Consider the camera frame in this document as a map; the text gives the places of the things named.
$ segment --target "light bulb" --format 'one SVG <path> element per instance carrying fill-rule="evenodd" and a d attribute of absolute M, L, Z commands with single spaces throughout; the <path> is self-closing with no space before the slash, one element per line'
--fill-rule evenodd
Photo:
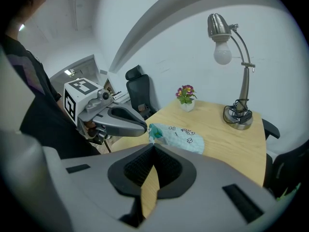
<path fill-rule="evenodd" d="M 216 42 L 213 57 L 218 64 L 226 65 L 232 60 L 232 53 L 226 41 Z"/>

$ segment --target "ceiling light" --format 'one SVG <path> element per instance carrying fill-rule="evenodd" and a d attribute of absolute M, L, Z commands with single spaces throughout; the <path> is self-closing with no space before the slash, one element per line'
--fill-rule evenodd
<path fill-rule="evenodd" d="M 72 75 L 72 73 L 68 70 L 64 71 L 64 73 L 67 74 L 67 75 Z"/>
<path fill-rule="evenodd" d="M 21 29 L 23 29 L 24 27 L 25 27 L 25 25 L 22 24 L 22 25 L 20 26 L 20 28 L 19 28 L 19 31 L 20 31 Z"/>

